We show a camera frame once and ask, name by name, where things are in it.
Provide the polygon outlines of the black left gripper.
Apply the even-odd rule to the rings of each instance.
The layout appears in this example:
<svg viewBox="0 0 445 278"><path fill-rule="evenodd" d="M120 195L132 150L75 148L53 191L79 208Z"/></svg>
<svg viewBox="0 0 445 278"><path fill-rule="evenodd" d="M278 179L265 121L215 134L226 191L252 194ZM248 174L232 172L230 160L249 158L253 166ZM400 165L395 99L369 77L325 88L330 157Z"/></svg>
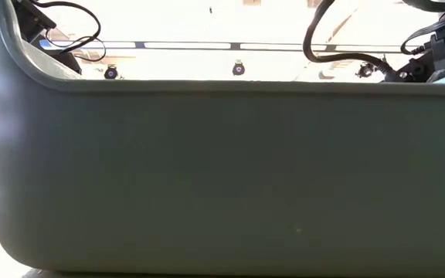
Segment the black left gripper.
<svg viewBox="0 0 445 278"><path fill-rule="evenodd" d="M30 0L12 0L23 39L36 39L43 30L56 28L56 23L41 12ZM80 64L72 53L51 50L50 56L74 72L82 74Z"/></svg>

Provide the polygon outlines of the long segmented horizontal rail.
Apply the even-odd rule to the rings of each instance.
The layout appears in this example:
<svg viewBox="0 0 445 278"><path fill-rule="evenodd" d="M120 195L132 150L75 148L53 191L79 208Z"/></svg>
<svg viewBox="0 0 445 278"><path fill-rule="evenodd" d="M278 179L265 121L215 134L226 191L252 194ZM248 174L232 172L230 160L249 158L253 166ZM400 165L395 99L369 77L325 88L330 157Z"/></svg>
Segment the long segmented horizontal rail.
<svg viewBox="0 0 445 278"><path fill-rule="evenodd" d="M229 51L277 51L301 52L302 45L295 43L262 42L142 42L104 41L90 42L80 50L92 49L172 49L172 50L229 50ZM401 53L400 46L312 44L316 53Z"/></svg>

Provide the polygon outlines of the dark slate plastic bin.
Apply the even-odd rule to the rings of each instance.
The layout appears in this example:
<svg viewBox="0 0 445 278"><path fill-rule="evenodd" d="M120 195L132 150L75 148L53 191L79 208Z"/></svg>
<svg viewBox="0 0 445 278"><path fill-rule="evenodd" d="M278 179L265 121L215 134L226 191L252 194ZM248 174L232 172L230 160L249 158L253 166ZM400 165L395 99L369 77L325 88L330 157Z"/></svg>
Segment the dark slate plastic bin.
<svg viewBox="0 0 445 278"><path fill-rule="evenodd" d="M85 80L0 0L0 243L63 272L445 277L445 84Z"/></svg>

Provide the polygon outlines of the black irregular object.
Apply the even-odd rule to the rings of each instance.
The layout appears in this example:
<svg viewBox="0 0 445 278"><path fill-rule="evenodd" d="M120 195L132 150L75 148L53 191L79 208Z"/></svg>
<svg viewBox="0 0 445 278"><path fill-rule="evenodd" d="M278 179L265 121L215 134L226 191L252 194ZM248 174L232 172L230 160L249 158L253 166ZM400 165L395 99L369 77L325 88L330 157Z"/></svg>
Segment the black irregular object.
<svg viewBox="0 0 445 278"><path fill-rule="evenodd" d="M358 78L369 78L373 73L378 71L378 67L372 63L362 63L355 74Z"/></svg>

